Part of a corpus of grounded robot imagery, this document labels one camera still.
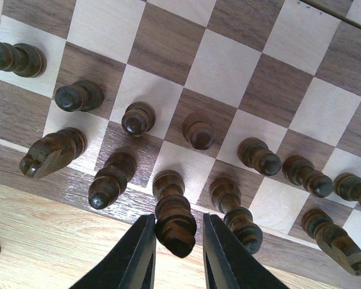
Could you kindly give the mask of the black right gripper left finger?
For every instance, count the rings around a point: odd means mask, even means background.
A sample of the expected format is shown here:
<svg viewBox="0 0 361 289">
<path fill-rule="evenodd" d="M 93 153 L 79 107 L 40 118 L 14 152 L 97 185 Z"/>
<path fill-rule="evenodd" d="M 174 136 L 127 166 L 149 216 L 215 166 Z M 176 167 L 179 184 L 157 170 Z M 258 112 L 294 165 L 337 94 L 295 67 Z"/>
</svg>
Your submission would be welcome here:
<svg viewBox="0 0 361 289">
<path fill-rule="evenodd" d="M 72 288 L 153 288 L 155 215 L 140 216 L 108 255 Z"/>
</svg>

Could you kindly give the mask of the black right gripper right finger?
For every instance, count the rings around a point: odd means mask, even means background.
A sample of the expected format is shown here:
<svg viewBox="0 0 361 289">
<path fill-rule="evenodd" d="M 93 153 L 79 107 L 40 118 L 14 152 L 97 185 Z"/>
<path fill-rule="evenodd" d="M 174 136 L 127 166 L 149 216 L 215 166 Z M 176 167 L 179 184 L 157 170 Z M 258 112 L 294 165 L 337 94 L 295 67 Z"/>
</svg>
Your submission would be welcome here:
<svg viewBox="0 0 361 289">
<path fill-rule="evenodd" d="M 203 259 L 207 288 L 286 288 L 239 242 L 219 216 L 203 215 Z"/>
</svg>

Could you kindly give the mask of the dark pawn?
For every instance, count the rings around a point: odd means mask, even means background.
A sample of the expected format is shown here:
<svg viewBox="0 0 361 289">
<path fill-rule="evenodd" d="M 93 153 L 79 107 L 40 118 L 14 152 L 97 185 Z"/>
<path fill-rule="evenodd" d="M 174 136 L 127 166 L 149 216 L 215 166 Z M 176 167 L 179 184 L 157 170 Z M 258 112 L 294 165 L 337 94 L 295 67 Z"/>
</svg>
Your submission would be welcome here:
<svg viewBox="0 0 361 289">
<path fill-rule="evenodd" d="M 244 139 L 239 144 L 237 156 L 243 165 L 264 176 L 274 176 L 282 167 L 279 156 L 269 150 L 264 141 L 255 137 Z"/>
<path fill-rule="evenodd" d="M 208 150 L 215 142 L 215 131 L 204 114 L 191 113 L 182 124 L 185 140 L 196 150 Z"/>
<path fill-rule="evenodd" d="M 306 191 L 319 198 L 329 196 L 334 190 L 334 182 L 308 159 L 294 155 L 285 160 L 283 174 L 290 183 L 302 186 Z"/>
<path fill-rule="evenodd" d="M 357 201 L 361 206 L 361 177 L 342 173 L 334 180 L 335 193 L 346 201 Z"/>
<path fill-rule="evenodd" d="M 146 102 L 138 101 L 127 107 L 122 117 L 122 127 L 129 135 L 140 137 L 153 128 L 155 120 L 153 107 Z"/>
<path fill-rule="evenodd" d="M 95 82 L 80 80 L 60 87 L 54 99 L 56 105 L 66 112 L 89 112 L 102 105 L 104 95 Z"/>
</svg>

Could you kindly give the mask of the dark king piece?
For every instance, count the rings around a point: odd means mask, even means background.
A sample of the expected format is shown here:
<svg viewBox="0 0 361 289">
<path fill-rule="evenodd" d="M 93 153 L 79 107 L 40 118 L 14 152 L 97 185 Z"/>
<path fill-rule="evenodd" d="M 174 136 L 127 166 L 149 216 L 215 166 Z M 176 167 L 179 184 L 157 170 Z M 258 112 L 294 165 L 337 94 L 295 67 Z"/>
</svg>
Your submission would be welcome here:
<svg viewBox="0 0 361 289">
<path fill-rule="evenodd" d="M 158 241 L 179 258 L 188 256 L 196 244 L 197 224 L 184 196 L 183 178 L 174 170 L 158 173 L 153 180 L 155 234 Z"/>
</svg>

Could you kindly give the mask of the wooden chess board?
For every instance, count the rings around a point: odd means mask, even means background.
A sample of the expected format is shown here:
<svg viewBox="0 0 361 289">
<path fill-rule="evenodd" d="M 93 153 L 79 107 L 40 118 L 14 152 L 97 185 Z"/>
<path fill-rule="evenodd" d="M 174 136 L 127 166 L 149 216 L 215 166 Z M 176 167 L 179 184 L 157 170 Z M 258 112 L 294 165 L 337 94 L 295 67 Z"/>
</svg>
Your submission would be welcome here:
<svg viewBox="0 0 361 289">
<path fill-rule="evenodd" d="M 94 267 L 142 214 L 154 212 L 152 181 L 179 172 L 198 225 L 215 213 L 210 183 L 232 179 L 264 233 L 256 259 L 291 288 L 361 288 L 300 225 L 324 210 L 361 248 L 361 206 L 317 198 L 282 173 L 247 168 L 236 150 L 263 140 L 282 160 L 301 155 L 330 178 L 361 177 L 361 1 L 329 1 L 346 21 L 303 1 L 0 1 L 0 41 L 29 43 L 46 72 L 0 72 L 0 288 L 67 288 Z M 102 105 L 60 109 L 56 91 L 95 82 Z M 153 107 L 153 128 L 124 131 L 134 102 Z M 204 114 L 214 144 L 194 149 L 182 124 Z M 63 128 L 84 133 L 84 153 L 41 179 L 19 169 L 29 148 Z M 126 190 L 96 210 L 88 189 L 116 152 L 137 163 Z"/>
</svg>

